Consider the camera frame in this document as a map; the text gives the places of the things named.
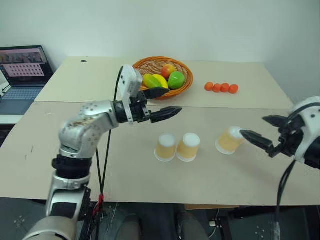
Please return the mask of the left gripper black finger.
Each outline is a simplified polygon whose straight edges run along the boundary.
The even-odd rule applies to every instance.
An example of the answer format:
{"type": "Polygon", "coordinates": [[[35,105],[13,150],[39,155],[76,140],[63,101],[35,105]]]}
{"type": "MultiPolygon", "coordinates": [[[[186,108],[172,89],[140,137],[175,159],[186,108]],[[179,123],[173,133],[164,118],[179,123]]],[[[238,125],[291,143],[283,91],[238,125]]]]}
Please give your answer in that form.
{"type": "Polygon", "coordinates": [[[170,90],[163,87],[155,87],[143,91],[143,94],[146,99],[153,100],[162,97],[167,94],[170,90]]]}
{"type": "Polygon", "coordinates": [[[154,123],[162,122],[170,118],[173,118],[179,112],[181,112],[182,109],[183,109],[182,107],[178,107],[178,106],[168,106],[160,109],[159,111],[152,112],[150,114],[150,122],[154,124],[154,123]]]}

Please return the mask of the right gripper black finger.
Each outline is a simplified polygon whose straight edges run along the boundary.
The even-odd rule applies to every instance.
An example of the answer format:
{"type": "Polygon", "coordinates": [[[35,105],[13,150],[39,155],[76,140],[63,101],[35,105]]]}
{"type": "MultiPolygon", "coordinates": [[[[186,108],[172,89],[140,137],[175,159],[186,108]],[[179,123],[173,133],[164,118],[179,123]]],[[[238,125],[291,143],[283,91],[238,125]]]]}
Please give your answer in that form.
{"type": "Polygon", "coordinates": [[[262,119],[276,128],[283,128],[289,122],[287,117],[281,115],[268,115],[264,116],[262,119]]]}
{"type": "Polygon", "coordinates": [[[240,133],[248,142],[260,149],[263,149],[264,151],[274,148],[273,142],[259,133],[247,129],[240,130],[240,133]]]}

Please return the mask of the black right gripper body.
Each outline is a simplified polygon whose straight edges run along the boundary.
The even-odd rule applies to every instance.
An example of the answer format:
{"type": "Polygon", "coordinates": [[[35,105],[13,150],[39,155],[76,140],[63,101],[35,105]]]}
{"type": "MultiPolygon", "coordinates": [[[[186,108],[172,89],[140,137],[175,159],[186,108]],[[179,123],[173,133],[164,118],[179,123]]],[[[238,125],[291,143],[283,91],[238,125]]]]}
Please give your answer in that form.
{"type": "Polygon", "coordinates": [[[304,136],[302,127],[305,126],[304,120],[301,116],[296,116],[293,119],[287,117],[287,119],[288,124],[283,128],[278,128],[278,132],[280,133],[278,138],[279,145],[268,152],[271,158],[280,153],[292,157],[302,142],[304,136]]]}

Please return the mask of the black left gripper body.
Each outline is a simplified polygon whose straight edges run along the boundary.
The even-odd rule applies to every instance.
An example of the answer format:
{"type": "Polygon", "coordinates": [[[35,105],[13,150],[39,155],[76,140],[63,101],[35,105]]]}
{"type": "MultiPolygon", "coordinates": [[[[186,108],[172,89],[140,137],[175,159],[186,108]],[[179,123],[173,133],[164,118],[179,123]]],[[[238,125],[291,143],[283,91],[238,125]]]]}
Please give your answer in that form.
{"type": "Polygon", "coordinates": [[[147,109],[148,99],[144,91],[139,91],[136,97],[130,97],[130,110],[134,122],[146,122],[151,117],[151,112],[147,109]]]}

